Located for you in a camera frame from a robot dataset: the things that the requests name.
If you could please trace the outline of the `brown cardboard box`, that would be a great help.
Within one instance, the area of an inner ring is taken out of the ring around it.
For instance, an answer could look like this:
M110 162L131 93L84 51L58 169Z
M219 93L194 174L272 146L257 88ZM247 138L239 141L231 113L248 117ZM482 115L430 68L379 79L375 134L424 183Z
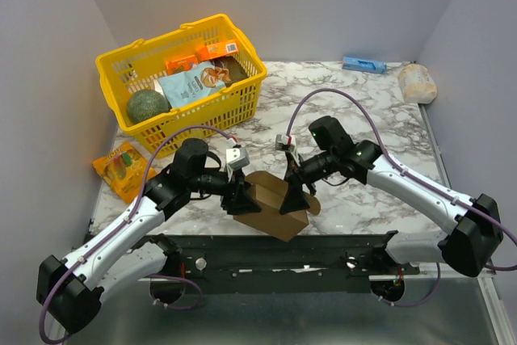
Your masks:
M261 207L260 212L233 216L233 219L260 232L288 242L309 225L308 214L317 216L321 211L318 199L304 193L308 209L280 214L280 207L288 190L288 183L277 176L258 170L246 176L251 184L247 193Z

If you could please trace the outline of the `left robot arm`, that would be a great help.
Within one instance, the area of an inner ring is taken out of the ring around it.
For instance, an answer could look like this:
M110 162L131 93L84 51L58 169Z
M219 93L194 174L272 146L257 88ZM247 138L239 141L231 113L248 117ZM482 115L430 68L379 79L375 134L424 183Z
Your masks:
M247 193L250 184L242 171L250 163L249 154L233 138L227 144L225 160L209 168L207 159L218 157L208 144L197 138L185 140L172 163L147 181L106 229L63 259L50 255L40 264L36 299L42 306L39 330L45 343L53 343L45 333L48 315L61 324L66 335L79 332L93 320L107 292L107 272L149 231L189 204L191 194L219 196L229 215L260 212Z

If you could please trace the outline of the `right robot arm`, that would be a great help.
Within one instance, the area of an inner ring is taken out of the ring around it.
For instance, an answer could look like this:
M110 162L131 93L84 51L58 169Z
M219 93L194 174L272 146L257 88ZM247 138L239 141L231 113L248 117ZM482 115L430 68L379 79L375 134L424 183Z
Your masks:
M479 275L503 238L492 197L453 191L384 154L374 142L355 143L334 117L315 120L309 131L321 152L307 160L299 156L293 137L279 134L275 139L276 149L284 151L288 160L281 214L308 209L304 190L315 195L317 181L339 173L395 196L439 227L420 234L388 233L381 248L372 252L378 272L388 274L407 263L446 263L461 275Z

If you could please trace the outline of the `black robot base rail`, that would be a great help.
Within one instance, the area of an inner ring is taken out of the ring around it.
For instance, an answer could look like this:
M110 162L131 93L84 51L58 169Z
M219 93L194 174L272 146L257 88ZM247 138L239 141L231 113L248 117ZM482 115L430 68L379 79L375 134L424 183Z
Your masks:
M116 261L107 253L88 259L78 273L90 289L108 294L133 281L159 274L184 276L206 294L300 292L368 293L400 298L404 284L391 278L415 275L384 251L388 235L297 236L289 242L266 236L146 236L123 249Z

